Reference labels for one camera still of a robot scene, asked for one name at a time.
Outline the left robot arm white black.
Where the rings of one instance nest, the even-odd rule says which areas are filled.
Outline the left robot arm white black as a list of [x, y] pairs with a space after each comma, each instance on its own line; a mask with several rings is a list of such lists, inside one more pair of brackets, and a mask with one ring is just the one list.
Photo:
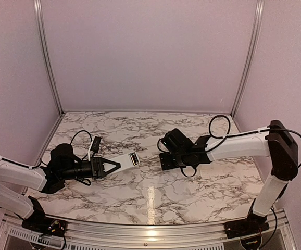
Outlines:
[[[72, 145], [62, 143], [51, 151], [45, 167], [26, 166], [0, 156], [0, 183], [22, 185], [45, 194], [54, 194], [65, 186], [67, 180], [83, 182], [86, 178], [99, 179], [121, 168], [116, 161], [93, 157], [83, 161], [73, 152]], [[20, 194], [0, 184], [0, 207], [18, 215], [26, 223], [44, 232], [49, 219], [33, 197]]]

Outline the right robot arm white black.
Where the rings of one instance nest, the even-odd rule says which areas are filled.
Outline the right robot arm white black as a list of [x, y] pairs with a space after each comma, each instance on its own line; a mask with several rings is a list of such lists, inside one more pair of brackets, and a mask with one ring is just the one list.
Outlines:
[[238, 134], [201, 136], [192, 142], [179, 129], [173, 129], [158, 140], [166, 150], [159, 154], [163, 171], [186, 167], [194, 170], [199, 165], [217, 160], [265, 156], [271, 158], [271, 171], [253, 201], [248, 216], [242, 221], [242, 229], [253, 233], [262, 225], [273, 204], [281, 198], [290, 181], [297, 175], [298, 145], [281, 121], [272, 120], [267, 127]]

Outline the white remote control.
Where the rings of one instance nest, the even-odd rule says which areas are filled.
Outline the white remote control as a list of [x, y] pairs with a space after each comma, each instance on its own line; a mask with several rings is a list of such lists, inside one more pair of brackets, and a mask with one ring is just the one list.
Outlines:
[[129, 154], [130, 153], [127, 153], [127, 154], [124, 154], [124, 155], [121, 155], [121, 156], [117, 156], [117, 157], [114, 157], [114, 158], [111, 159], [112, 161], [116, 161], [116, 162], [119, 162], [121, 164], [121, 168], [119, 170], [115, 171], [115, 172], [122, 172], [124, 170], [127, 170], [127, 169], [130, 169], [130, 168], [133, 168], [133, 167], [136, 167], [136, 166], [140, 165], [139, 156], [137, 155], [137, 157], [139, 159], [139, 164], [136, 165], [136, 166], [134, 166], [132, 164], [132, 161], [130, 159]]

